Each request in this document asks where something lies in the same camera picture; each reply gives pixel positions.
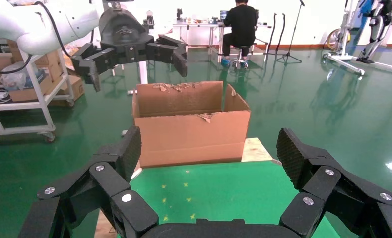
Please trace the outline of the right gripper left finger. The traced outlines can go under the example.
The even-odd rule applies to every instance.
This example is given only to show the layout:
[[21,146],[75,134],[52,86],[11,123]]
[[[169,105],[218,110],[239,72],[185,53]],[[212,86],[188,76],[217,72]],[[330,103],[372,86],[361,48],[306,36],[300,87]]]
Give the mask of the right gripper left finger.
[[119,142],[100,147],[83,167],[41,189],[19,237],[70,238],[97,209],[121,237],[142,237],[159,218],[131,188],[140,154],[140,129],[131,126]]

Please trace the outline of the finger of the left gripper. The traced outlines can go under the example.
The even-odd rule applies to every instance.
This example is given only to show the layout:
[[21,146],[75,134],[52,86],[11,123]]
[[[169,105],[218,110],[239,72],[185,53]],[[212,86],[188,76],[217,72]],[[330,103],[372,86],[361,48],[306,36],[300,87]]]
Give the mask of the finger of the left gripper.
[[100,74],[120,64],[131,62],[126,48],[120,45],[103,44],[97,47],[86,43],[71,57],[74,70],[86,84],[93,86],[96,92],[101,90]]
[[160,36],[155,42],[146,44],[148,60],[172,64],[181,77],[187,77],[188,61],[186,44],[168,36]]

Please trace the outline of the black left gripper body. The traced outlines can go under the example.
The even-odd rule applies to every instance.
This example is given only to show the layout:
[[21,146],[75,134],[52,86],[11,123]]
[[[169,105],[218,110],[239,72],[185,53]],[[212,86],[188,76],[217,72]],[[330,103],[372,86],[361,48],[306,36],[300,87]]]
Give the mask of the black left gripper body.
[[112,49],[115,61],[148,60],[146,46],[154,38],[129,11],[106,10],[99,19],[99,30],[101,48]]

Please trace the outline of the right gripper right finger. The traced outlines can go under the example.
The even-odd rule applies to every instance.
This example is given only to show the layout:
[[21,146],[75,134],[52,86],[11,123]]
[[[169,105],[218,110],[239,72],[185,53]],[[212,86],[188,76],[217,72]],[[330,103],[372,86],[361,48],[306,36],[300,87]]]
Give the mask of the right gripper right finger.
[[309,238],[331,213],[360,238],[392,238],[392,192],[347,171],[327,150],[303,143],[289,128],[280,130],[276,149],[298,191],[281,226]]

